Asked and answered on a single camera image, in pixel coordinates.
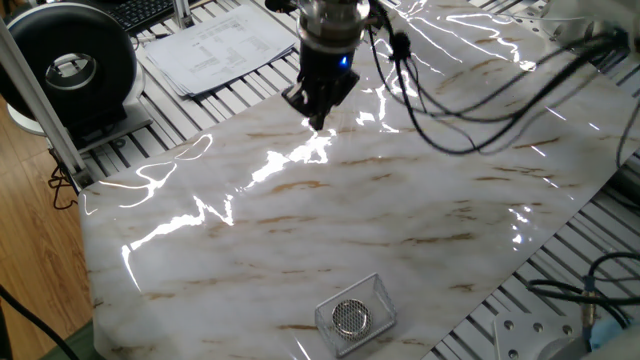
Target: glossy reflective surface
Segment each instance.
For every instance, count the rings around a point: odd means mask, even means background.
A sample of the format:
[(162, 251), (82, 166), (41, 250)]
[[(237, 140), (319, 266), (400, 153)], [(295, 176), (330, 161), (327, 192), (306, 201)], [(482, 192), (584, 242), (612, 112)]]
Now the glossy reflective surface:
[[(553, 49), (462, 0), (412, 2), (391, 14), (412, 39), (423, 86), (453, 108), (533, 70)], [(517, 107), (569, 59), (535, 69), (478, 114)], [(315, 306), (377, 272), (398, 322), (350, 358), (417, 359), (614, 173), (634, 105), (598, 77), (507, 151), (449, 157), (415, 133), (366, 46), (354, 69), (360, 83), (321, 132), (276, 96), (83, 191), (103, 355), (330, 359)], [(390, 66), (384, 71), (397, 88)], [(468, 146), (422, 123), (441, 143)], [(477, 139), (495, 131), (465, 129)]]

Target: computer keyboard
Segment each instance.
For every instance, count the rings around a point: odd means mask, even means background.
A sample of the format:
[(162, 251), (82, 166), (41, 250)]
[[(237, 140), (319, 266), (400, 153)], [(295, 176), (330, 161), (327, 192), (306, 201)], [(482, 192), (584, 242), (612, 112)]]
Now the computer keyboard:
[(130, 33), (137, 34), (173, 12), (172, 0), (129, 0), (107, 13)]

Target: metal mesh object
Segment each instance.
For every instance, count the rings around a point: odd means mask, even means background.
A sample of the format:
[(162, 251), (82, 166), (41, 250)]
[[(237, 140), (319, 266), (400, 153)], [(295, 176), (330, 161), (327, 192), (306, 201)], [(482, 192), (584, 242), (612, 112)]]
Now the metal mesh object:
[(396, 309), (378, 274), (371, 274), (316, 307), (316, 326), (342, 357), (396, 323)]

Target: paper document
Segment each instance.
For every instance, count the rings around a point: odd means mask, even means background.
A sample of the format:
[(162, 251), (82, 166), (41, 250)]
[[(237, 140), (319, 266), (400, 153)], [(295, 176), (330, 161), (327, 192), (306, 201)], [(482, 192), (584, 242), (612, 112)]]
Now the paper document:
[(288, 53), (297, 38), (268, 15), (242, 5), (145, 46), (179, 95), (196, 95)]

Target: wooden floor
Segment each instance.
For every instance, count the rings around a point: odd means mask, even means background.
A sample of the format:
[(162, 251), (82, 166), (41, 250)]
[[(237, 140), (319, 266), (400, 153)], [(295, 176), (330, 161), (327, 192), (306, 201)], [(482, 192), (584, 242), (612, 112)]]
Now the wooden floor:
[[(0, 98), (0, 284), (63, 338), (91, 318), (78, 207), (55, 210), (55, 168), (44, 138), (20, 130)], [(70, 187), (59, 204), (75, 199)], [(6, 303), (14, 359), (39, 359), (53, 342)]]

